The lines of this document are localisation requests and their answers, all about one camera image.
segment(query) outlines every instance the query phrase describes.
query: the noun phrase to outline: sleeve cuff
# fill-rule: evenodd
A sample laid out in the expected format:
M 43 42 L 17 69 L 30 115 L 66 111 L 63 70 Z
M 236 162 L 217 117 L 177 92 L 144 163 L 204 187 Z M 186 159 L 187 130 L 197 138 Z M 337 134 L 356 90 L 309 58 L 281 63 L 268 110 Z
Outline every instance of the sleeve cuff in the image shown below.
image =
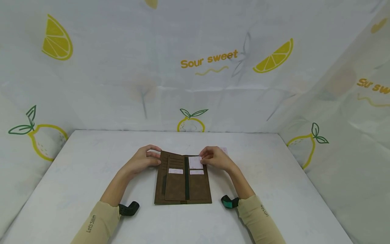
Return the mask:
M 262 203 L 258 196 L 254 195 L 249 197 L 248 199 L 240 199 L 238 201 L 238 212 L 240 215 L 249 213 L 259 207 L 261 207 Z
M 118 225 L 121 215 L 119 214 L 119 207 L 112 207 L 108 203 L 97 202 L 95 207 L 91 211 L 91 216 L 95 216 L 103 220 L 110 230 L 110 234 L 114 231 Z

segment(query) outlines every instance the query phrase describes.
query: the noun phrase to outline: lemon print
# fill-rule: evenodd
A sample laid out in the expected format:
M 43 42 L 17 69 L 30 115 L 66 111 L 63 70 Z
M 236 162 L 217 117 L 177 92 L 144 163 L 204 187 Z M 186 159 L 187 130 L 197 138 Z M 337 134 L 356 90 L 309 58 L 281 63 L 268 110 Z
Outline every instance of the lemon print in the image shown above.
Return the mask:
M 387 22 L 387 18 L 384 18 L 382 19 L 378 24 L 374 24 L 372 27 L 371 27 L 371 33 L 375 33 L 377 31 L 379 31 Z
M 42 52 L 58 60 L 68 60 L 73 53 L 72 41 L 68 33 L 50 14 L 48 14 Z
M 11 135 L 28 135 L 36 154 L 47 161 L 54 161 L 59 151 L 64 146 L 68 136 L 66 132 L 55 125 L 37 125 L 35 128 L 34 118 L 36 105 L 27 113 L 28 125 L 18 125 L 8 131 Z
M 145 3 L 152 9 L 157 9 L 158 0 L 145 0 Z
M 316 123 L 313 123 L 312 132 L 310 134 L 294 137 L 287 142 L 287 147 L 290 149 L 302 169 L 309 166 L 314 150 L 316 149 L 316 141 L 319 144 L 329 143 L 325 137 L 318 136 L 318 133 L 319 126 Z
M 177 131 L 204 132 L 205 128 L 203 122 L 193 117 L 204 114 L 207 110 L 208 109 L 204 109 L 190 114 L 187 110 L 180 109 L 185 117 L 177 124 Z
M 279 49 L 273 54 L 266 57 L 263 61 L 256 65 L 256 67 L 253 67 L 253 70 L 257 73 L 265 73 L 276 69 L 288 59 L 293 50 L 293 46 L 294 40 L 291 38 L 288 42 L 279 47 Z

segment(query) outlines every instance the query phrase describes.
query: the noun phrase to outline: backdrop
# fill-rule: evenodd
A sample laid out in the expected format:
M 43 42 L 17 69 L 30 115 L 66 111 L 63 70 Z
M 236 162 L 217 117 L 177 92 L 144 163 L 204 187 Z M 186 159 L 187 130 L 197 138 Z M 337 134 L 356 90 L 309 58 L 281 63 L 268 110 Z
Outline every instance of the backdrop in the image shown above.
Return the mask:
M 2 0 L 0 236 L 75 129 L 278 132 L 385 3 Z
M 355 244 L 390 229 L 390 4 L 280 132 Z

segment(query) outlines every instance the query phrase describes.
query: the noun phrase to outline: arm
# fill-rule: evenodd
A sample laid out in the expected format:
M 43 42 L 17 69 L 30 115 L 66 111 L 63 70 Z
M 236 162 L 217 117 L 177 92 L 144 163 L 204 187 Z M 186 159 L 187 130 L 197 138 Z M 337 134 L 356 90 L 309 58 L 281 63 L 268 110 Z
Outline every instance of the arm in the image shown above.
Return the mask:
M 153 145 L 142 147 L 118 171 L 71 244 L 107 243 L 121 217 L 118 205 L 130 180 L 148 166 L 161 163 L 158 160 L 160 155 L 150 152 L 151 149 L 161 151 L 161 148 Z
M 217 146 L 205 147 L 199 154 L 202 164 L 225 170 L 236 189 L 240 201 L 238 213 L 248 227 L 256 244 L 285 244 L 278 227 L 269 216 L 260 199 L 250 187 L 238 166 Z

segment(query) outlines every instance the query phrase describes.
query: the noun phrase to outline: tabletop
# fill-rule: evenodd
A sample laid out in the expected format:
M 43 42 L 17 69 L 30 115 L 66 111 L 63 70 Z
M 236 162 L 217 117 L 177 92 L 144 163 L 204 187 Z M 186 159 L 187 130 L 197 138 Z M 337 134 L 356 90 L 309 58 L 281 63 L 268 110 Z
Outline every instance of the tabletop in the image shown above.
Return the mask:
M 277 134 L 75 131 L 0 243 L 70 243 L 116 172 L 138 148 L 197 155 L 226 147 L 279 227 L 286 243 L 352 242 Z M 122 204 L 140 204 L 122 216 L 110 243 L 252 243 L 236 209 L 220 199 L 237 197 L 229 176 L 208 167 L 213 203 L 154 205 L 157 170 L 128 185 Z

